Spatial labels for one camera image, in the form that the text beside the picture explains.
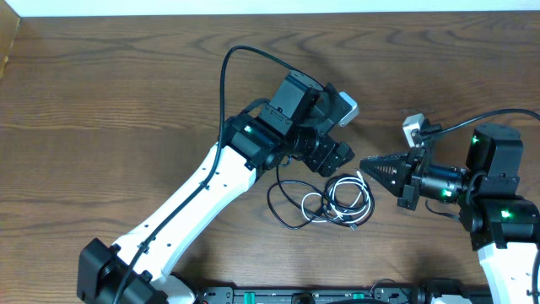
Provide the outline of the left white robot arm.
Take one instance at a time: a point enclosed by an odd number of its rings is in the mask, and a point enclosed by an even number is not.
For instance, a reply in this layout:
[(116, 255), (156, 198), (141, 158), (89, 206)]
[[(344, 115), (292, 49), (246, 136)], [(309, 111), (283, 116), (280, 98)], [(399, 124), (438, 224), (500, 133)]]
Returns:
[(224, 122), (223, 137), (192, 176), (152, 215), (111, 246), (92, 240), (80, 253), (77, 296), (85, 303), (193, 303), (172, 274), (191, 243), (233, 200), (284, 158), (327, 177), (354, 152), (329, 136), (359, 114), (331, 84), (291, 71), (272, 99), (257, 99)]

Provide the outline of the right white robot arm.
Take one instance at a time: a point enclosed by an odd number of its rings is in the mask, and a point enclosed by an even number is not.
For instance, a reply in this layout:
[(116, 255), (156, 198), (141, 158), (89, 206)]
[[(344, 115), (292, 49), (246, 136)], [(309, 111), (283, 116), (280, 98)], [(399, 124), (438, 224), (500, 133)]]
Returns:
[(495, 303), (539, 301), (539, 210), (518, 194), (523, 154), (520, 133), (500, 124), (474, 128), (464, 167), (436, 165), (438, 124), (407, 123), (407, 153), (364, 158), (361, 171), (414, 210), (420, 198), (456, 204), (455, 215), (471, 237), (472, 249)]

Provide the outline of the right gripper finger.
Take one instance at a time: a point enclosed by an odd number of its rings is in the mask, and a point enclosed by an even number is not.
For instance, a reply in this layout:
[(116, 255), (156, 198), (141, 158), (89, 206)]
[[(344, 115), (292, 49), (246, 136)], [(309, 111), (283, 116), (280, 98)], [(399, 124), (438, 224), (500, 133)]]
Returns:
[(390, 176), (408, 174), (412, 165), (408, 163), (408, 153), (377, 155), (364, 158), (359, 168), (371, 176)]
[(407, 182), (408, 174), (384, 171), (367, 171), (366, 173), (379, 182), (393, 196), (399, 198), (403, 195), (403, 189)]

